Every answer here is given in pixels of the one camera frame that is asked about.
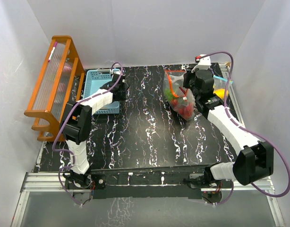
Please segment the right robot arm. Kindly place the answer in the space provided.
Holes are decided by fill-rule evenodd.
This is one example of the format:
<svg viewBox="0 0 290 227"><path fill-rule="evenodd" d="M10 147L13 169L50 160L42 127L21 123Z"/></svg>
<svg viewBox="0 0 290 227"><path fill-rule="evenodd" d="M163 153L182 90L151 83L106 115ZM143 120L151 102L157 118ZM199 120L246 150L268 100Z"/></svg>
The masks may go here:
<svg viewBox="0 0 290 227"><path fill-rule="evenodd" d="M187 70L183 86L190 89L197 110L216 126L234 148L235 162L216 163L204 171L205 184L211 188L221 180L238 181L248 185L273 174L274 148L269 142L262 142L241 129L224 102L213 89L214 79L210 70Z"/></svg>

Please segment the blue zip clear bag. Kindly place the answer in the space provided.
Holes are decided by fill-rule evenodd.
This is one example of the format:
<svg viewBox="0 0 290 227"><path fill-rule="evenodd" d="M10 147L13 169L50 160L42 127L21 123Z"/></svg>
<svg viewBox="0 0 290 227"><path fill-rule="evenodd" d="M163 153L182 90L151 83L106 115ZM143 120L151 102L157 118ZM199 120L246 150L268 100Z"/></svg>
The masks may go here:
<svg viewBox="0 0 290 227"><path fill-rule="evenodd" d="M216 76L216 75L213 75L213 79L214 79L214 84L213 84L214 90L226 87L227 79L224 79L224 78Z"/></svg>

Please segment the red fake strawberries bunch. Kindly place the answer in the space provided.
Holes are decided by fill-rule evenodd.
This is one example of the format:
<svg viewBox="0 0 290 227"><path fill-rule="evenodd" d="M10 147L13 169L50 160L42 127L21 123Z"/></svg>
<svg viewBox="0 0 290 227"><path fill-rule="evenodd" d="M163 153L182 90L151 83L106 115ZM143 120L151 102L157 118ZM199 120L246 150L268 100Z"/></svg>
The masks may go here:
<svg viewBox="0 0 290 227"><path fill-rule="evenodd" d="M190 89L179 86L175 88L175 98L170 105L186 121L194 116L195 99Z"/></svg>

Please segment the red zip clear bag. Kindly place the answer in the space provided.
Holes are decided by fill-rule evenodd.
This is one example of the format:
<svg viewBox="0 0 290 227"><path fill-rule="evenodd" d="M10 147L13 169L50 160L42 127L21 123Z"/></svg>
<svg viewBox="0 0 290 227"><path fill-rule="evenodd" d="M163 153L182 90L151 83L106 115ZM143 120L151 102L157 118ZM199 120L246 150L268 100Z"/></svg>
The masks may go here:
<svg viewBox="0 0 290 227"><path fill-rule="evenodd" d="M194 117L195 98L190 90L183 85L185 70L165 70L163 94L171 108L184 120Z"/></svg>

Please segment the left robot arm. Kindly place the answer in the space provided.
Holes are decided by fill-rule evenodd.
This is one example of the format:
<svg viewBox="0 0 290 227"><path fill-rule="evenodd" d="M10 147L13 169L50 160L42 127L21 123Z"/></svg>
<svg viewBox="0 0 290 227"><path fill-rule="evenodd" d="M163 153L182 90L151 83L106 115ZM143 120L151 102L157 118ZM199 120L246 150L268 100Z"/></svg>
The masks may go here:
<svg viewBox="0 0 290 227"><path fill-rule="evenodd" d="M103 107L126 99L129 86L121 72L111 74L111 81L102 85L90 96L77 101L68 101L61 119L60 132L69 148L71 172L77 174L75 183L85 189L91 184L87 160L86 140L91 131L92 116Z"/></svg>

